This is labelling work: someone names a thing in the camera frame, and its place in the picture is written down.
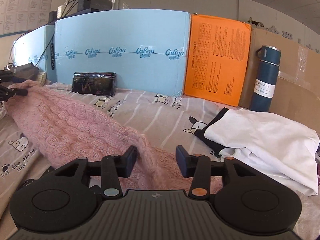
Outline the pink knitted sweater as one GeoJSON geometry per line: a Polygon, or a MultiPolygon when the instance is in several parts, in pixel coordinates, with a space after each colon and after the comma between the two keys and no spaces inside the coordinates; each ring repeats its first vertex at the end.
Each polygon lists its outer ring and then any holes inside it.
{"type": "Polygon", "coordinates": [[[57,168],[78,157],[100,161],[107,155],[122,155],[136,146],[139,156],[132,174],[120,181],[127,189],[187,189],[175,162],[167,162],[167,152],[159,153],[146,135],[123,126],[104,112],[57,93],[33,81],[20,84],[27,96],[15,96],[4,104],[24,137],[57,168]]]}

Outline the brown storage bag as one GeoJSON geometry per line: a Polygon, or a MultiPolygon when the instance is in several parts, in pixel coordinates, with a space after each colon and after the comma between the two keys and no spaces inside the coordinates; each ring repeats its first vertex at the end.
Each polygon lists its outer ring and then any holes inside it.
{"type": "Polygon", "coordinates": [[[10,71],[14,74],[14,77],[11,80],[13,83],[22,83],[26,80],[35,81],[39,74],[39,68],[35,67],[32,62],[12,67],[10,71]]]}

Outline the black smartphone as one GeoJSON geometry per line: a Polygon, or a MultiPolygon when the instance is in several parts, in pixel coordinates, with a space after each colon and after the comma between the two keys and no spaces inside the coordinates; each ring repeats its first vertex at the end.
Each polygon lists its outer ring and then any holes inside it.
{"type": "Polygon", "coordinates": [[[116,80],[116,73],[75,73],[72,91],[79,94],[114,96],[116,80]]]}

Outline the black power adapter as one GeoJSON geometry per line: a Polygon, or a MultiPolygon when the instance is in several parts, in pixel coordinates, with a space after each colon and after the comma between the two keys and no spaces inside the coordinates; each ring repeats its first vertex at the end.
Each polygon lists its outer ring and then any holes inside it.
{"type": "Polygon", "coordinates": [[[55,22],[57,20],[57,10],[53,10],[49,13],[48,22],[55,22]]]}
{"type": "Polygon", "coordinates": [[[87,10],[91,7],[91,0],[78,0],[77,12],[87,10]]]}

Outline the white and black garment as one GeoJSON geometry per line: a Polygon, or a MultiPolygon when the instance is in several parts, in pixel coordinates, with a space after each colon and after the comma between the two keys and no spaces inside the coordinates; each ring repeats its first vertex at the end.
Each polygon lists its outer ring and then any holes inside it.
{"type": "Polygon", "coordinates": [[[318,194],[319,137],[283,116],[223,108],[194,132],[223,159],[233,157],[306,196],[318,194]]]}

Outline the white power strip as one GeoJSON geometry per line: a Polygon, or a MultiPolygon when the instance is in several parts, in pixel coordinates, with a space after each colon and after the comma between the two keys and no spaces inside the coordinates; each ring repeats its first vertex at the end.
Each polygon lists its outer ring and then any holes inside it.
{"type": "Polygon", "coordinates": [[[65,16],[65,13],[67,12],[68,5],[60,5],[57,9],[57,19],[61,19],[65,16]]]}

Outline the orange printed carton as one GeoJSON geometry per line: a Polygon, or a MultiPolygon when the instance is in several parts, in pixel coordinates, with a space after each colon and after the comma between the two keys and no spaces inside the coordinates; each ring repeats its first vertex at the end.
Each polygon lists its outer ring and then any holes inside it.
{"type": "Polygon", "coordinates": [[[193,15],[184,94],[236,107],[244,85],[251,26],[228,18],[193,15]]]}

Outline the brown cardboard box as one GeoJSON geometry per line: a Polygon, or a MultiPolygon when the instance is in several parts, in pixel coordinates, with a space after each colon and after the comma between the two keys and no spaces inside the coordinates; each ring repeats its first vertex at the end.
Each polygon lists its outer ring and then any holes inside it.
{"type": "Polygon", "coordinates": [[[279,76],[269,111],[319,133],[319,54],[269,31],[251,28],[249,58],[239,106],[249,107],[259,65],[256,51],[263,45],[281,51],[279,76]]]}

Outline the large light blue carton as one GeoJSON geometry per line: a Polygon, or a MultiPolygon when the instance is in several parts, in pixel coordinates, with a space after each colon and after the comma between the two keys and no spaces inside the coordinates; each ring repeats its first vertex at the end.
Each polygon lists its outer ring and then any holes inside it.
{"type": "Polygon", "coordinates": [[[191,15],[161,9],[100,11],[55,24],[55,72],[115,73],[117,86],[168,96],[183,93],[191,15]]]}

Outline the dark blue vacuum bottle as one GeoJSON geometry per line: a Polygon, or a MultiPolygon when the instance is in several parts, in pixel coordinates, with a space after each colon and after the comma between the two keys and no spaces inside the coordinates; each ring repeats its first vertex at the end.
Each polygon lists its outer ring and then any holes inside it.
{"type": "Polygon", "coordinates": [[[264,44],[256,51],[256,55],[259,58],[259,66],[249,110],[268,112],[279,74],[281,51],[264,44]]]}

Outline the blue wall notice board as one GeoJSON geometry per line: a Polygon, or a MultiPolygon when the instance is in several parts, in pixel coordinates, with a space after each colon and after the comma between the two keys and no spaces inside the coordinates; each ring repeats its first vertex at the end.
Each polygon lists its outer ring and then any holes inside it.
{"type": "Polygon", "coordinates": [[[1,37],[34,30],[48,22],[52,0],[1,0],[1,37]]]}

